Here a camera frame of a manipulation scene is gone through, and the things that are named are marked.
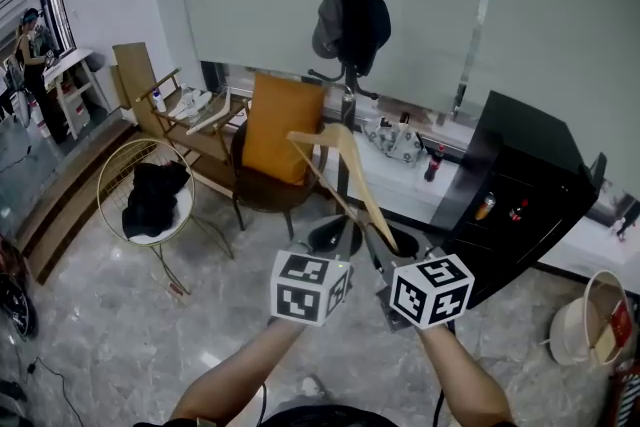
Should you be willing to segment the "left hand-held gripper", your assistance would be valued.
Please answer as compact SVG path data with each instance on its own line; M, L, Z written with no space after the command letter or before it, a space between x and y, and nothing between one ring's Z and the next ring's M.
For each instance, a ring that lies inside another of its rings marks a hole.
M273 317L322 326L342 308L351 290L356 231L352 219L323 219L308 235L311 249L294 243L277 252L270 276Z

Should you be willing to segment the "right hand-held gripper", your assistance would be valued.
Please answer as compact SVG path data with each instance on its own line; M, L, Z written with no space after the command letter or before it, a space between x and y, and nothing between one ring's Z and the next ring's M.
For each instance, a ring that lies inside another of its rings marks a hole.
M365 225L367 248L386 284L377 297L389 329L425 330L464 314L475 278L462 260L440 248L426 255L427 237L409 226L391 223L389 229L397 251L374 224Z

